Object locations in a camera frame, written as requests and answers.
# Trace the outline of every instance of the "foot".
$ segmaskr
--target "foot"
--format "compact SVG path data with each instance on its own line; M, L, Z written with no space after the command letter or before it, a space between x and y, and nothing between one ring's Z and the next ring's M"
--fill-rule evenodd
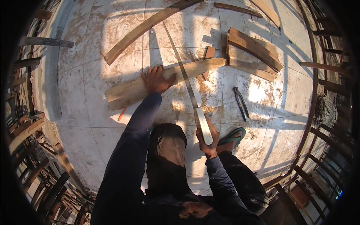
M241 137L242 134L243 134L242 131L238 131L238 132L236 132L233 136L231 136L231 138ZM226 144L217 146L217 147L216 147L216 153L217 153L217 154L220 154L220 153L223 152L223 151L230 151L230 152L232 152L233 149L234 149L234 147L235 147L235 145L236 145L236 142L237 142L237 141L229 141L229 142L227 142Z

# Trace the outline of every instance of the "man's right hand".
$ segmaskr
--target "man's right hand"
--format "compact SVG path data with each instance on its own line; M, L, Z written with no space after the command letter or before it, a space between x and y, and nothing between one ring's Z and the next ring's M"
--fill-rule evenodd
M196 131L196 137L198 138L199 140L199 147L200 147L200 150L205 153L205 156L207 159L212 159L212 158L215 158L217 156L217 153L216 153L216 146L219 142L219 139L220 139L220 135L219 133L215 130L215 127L214 125L211 123L211 120L209 119L209 117L207 115L205 115L205 118L206 118L206 121L207 121L207 124L209 125L209 129L210 129L210 133L211 133L211 136L212 136L212 143L211 145L207 145L205 144L205 141L204 141L204 137L202 135L202 131L201 131L201 128L198 128L197 131Z
M145 88L147 93L158 92L160 94L164 93L169 89L176 80L176 73L173 74L169 80L166 80L163 75L163 66L154 66L153 69L148 69L148 74L145 75L144 72L141 73L141 78L144 80Z

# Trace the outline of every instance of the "pliers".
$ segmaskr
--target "pliers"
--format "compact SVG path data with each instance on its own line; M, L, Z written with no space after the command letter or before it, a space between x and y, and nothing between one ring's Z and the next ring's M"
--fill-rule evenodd
M243 98L243 96L241 95L241 93L239 92L238 87L234 87L233 90L234 90L234 92L235 92L235 98L236 98L236 101L238 102L241 115L243 116L243 119L244 119L244 121L246 122L246 117L245 117L243 108L245 109L246 116L247 116L249 119L250 119L250 115L249 115L249 112L247 111L247 107L246 107L246 105L245 105L244 98Z

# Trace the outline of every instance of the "hand saw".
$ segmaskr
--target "hand saw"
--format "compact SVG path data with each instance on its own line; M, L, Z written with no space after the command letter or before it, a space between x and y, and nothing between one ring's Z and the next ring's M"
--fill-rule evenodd
M186 87L187 87L188 92L189 92L191 104L193 105L193 108L194 108L196 127L201 128L205 144L210 145L210 144L212 144L213 140L212 140L212 136L211 136L211 133L210 133L209 125L207 124L207 121L205 119L204 112L202 111L201 108L198 107L198 103L196 102L196 98L195 98L193 89L191 88L190 81L189 81L188 75L186 74L184 65L181 62L180 56L179 56L179 54L177 52L177 49L176 49L176 47L174 45L174 42L171 39L169 31L167 30L167 28L165 26L164 21L162 23L164 24L165 31L167 33L167 36L169 37L172 49L174 50L177 62L179 63L181 73L183 74L184 81L185 81Z

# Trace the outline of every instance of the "tiled floor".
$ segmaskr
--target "tiled floor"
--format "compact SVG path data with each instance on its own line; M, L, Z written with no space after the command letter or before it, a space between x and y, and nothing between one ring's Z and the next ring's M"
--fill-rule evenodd
M176 1L76 1L67 18L62 39L75 42L75 46L60 51L63 117L56 125L76 173L93 191L98 190L111 153L140 104L128 107L118 121L122 110L111 111L104 92L138 77L150 66L177 63L162 23L139 37L111 66L102 56L145 19ZM264 18L218 9L214 2L252 9ZM226 57L223 52L230 27L277 47L284 68L273 83L229 66L211 71L208 81L201 76L190 79L199 106L213 111L211 118L221 136L239 126L246 128L246 137L233 154L257 172L263 183L286 173L296 157L312 93L312 70L298 64L304 60L311 62L312 56L308 34L294 1L265 2L278 13L281 32L248 0L205 0L165 20L184 62L202 58L206 46L216 48L215 57ZM234 86L246 101L251 117L248 122L242 120ZM189 186L197 194L211 194L206 158L198 147L192 105L184 83L163 94L155 122L176 123L183 128L188 139L185 156ZM309 137L303 152L311 141ZM323 148L318 140L315 149L320 153ZM142 189L146 185L145 174Z

